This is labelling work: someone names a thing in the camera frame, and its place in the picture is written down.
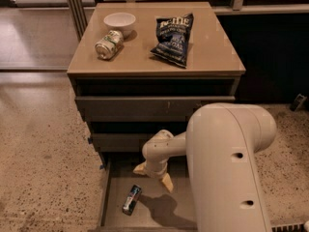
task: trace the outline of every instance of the black chip bag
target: black chip bag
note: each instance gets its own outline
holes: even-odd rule
[[[155,56],[186,67],[186,55],[193,25],[193,14],[182,17],[158,18],[156,37],[158,45],[151,50]]]

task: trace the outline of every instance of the terrazzo floor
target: terrazzo floor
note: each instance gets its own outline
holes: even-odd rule
[[[104,170],[65,73],[0,75],[0,232],[95,229]],[[309,219],[309,112],[263,105],[278,127],[256,154],[273,226]]]

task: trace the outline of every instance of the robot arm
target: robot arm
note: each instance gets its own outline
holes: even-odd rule
[[[146,161],[134,171],[171,190],[167,160],[186,154],[200,232],[270,232],[254,152],[275,134],[272,116],[260,106],[209,104],[192,115],[186,133],[173,137],[164,130],[147,142]]]

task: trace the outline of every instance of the bowl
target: bowl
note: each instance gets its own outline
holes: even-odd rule
[[[108,30],[118,30],[127,38],[133,31],[135,16],[129,13],[114,13],[109,14],[105,19],[104,23]]]

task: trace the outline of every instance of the soda can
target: soda can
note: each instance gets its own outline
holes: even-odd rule
[[[126,203],[123,205],[123,213],[129,216],[132,215],[135,205],[137,203],[138,197],[142,193],[142,189],[137,185],[133,185],[131,191],[129,192]]]
[[[124,45],[124,36],[122,32],[111,30],[103,39],[96,43],[96,52],[98,58],[103,60],[111,59],[118,50]]]

